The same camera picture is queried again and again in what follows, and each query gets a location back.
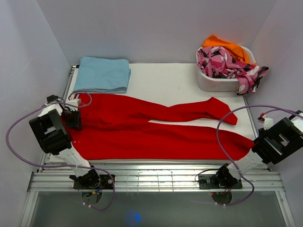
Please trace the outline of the red trousers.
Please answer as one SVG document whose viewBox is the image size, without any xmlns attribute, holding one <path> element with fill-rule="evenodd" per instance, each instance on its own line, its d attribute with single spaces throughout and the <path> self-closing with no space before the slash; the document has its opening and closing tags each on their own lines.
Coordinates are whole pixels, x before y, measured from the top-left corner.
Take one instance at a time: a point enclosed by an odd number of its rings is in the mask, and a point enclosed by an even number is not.
<svg viewBox="0 0 303 227">
<path fill-rule="evenodd" d="M 72 143 L 87 160 L 227 159 L 244 157 L 252 140 L 235 132 L 189 121 L 223 120 L 237 124 L 224 102 L 206 101 L 164 106 L 129 96 L 81 95 L 82 130 L 71 129 Z"/>
</svg>

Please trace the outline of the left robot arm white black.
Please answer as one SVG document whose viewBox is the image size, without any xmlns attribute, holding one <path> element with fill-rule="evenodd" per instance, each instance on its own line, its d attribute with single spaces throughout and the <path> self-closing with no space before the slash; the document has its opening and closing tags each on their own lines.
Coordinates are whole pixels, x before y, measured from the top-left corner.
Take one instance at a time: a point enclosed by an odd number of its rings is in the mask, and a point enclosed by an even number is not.
<svg viewBox="0 0 303 227">
<path fill-rule="evenodd" d="M 61 104 L 59 96 L 47 97 L 46 107 L 29 125 L 38 144 L 46 154 L 52 154 L 71 165 L 74 171 L 70 178 L 84 188 L 97 189 L 101 186 L 100 176 L 90 169 L 88 160 L 84 159 L 72 144 L 68 129 L 82 130 L 80 119 L 81 99 L 68 100 L 68 105 Z"/>
</svg>

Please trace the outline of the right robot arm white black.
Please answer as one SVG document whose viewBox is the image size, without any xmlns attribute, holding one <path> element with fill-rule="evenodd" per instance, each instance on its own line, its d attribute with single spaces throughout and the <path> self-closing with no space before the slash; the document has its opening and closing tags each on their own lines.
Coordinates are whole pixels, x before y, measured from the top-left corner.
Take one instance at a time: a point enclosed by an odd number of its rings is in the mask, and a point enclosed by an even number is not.
<svg viewBox="0 0 303 227">
<path fill-rule="evenodd" d="M 303 113 L 297 111 L 296 117 L 285 117 L 270 126 L 271 119 L 265 118 L 259 136 L 253 141 L 253 147 L 246 156 L 233 164 L 224 164 L 213 180 L 220 188 L 232 188 L 241 176 L 262 164 L 277 164 L 303 147 Z"/>
</svg>

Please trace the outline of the folded light blue trousers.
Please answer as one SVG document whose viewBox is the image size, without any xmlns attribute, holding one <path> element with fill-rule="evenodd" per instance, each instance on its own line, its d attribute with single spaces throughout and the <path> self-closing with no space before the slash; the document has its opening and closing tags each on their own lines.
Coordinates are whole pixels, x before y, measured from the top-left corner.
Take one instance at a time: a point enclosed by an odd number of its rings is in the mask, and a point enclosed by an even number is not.
<svg viewBox="0 0 303 227">
<path fill-rule="evenodd" d="M 131 77 L 126 59 L 82 57 L 74 85 L 75 91 L 87 93 L 125 94 Z"/>
</svg>

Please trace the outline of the orange garment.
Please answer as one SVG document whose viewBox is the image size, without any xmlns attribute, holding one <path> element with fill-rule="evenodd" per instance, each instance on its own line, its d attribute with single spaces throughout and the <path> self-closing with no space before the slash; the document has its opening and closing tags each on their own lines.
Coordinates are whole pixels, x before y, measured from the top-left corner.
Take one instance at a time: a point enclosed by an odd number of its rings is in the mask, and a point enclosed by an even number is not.
<svg viewBox="0 0 303 227">
<path fill-rule="evenodd" d="M 246 51 L 239 45 L 225 41 L 221 38 L 218 38 L 216 35 L 210 35 L 201 45 L 202 47 L 213 47 L 221 46 L 223 47 L 234 59 L 244 62 L 257 65 L 252 59 L 248 56 Z"/>
</svg>

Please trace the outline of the aluminium rail frame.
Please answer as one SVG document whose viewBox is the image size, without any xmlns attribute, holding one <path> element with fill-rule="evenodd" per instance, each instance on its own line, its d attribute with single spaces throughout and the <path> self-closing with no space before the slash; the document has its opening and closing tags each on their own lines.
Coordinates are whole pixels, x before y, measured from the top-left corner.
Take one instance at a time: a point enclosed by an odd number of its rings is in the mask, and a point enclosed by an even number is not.
<svg viewBox="0 0 303 227">
<path fill-rule="evenodd" d="M 192 103 L 215 97 L 235 110 L 235 126 L 220 128 L 249 139 L 257 136 L 244 96 L 206 92 L 197 85 L 193 63 L 133 63 L 127 95 L 162 105 Z M 74 190 L 67 167 L 35 171 L 29 183 L 22 227 L 293 227 L 278 172 L 255 167 L 232 190 L 232 206 L 220 206 L 211 190 L 194 180 L 213 174 L 224 160 L 94 160 L 101 174 L 115 175 L 115 189 L 84 205 L 85 190 Z"/>
</svg>

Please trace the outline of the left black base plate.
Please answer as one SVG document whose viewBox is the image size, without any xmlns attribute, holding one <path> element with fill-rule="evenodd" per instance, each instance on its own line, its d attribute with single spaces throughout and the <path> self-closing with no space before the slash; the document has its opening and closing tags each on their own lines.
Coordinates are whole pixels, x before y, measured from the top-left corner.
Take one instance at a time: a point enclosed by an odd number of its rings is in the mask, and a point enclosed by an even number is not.
<svg viewBox="0 0 303 227">
<path fill-rule="evenodd" d="M 98 187 L 88 187 L 88 186 L 82 186 L 78 182 L 73 183 L 73 189 L 75 190 L 97 190 L 97 189 L 105 189 L 105 190 L 111 190 L 113 189 L 114 181 L 116 179 L 115 175 L 112 175 L 112 178 L 109 175 L 99 175 L 99 186 Z"/>
</svg>

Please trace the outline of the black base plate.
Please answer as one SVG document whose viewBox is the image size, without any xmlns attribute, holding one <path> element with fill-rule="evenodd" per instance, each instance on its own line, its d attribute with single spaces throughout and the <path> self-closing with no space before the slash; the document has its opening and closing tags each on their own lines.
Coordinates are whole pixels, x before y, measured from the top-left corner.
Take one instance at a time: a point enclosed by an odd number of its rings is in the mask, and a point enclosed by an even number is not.
<svg viewBox="0 0 303 227">
<path fill-rule="evenodd" d="M 112 178 L 109 175 L 99 175 L 99 186 L 98 187 L 88 187 L 88 186 L 82 186 L 78 182 L 73 183 L 73 189 L 75 190 L 97 190 L 97 189 L 105 189 L 105 190 L 111 190 L 113 189 L 114 181 L 116 179 L 115 175 L 112 175 Z"/>
<path fill-rule="evenodd" d="M 229 183 L 217 174 L 199 173 L 195 176 L 195 181 L 199 184 L 199 189 L 242 189 L 241 180 Z"/>
</svg>

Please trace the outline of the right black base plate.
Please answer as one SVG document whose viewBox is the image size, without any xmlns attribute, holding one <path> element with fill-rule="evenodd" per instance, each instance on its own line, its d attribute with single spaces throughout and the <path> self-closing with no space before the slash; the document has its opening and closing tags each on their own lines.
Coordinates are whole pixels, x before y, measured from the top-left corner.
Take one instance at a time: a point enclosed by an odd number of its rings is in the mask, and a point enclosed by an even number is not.
<svg viewBox="0 0 303 227">
<path fill-rule="evenodd" d="M 199 189 L 242 189 L 241 180 L 229 183 L 217 174 L 199 173 L 195 176 L 195 181 L 199 184 Z"/>
</svg>

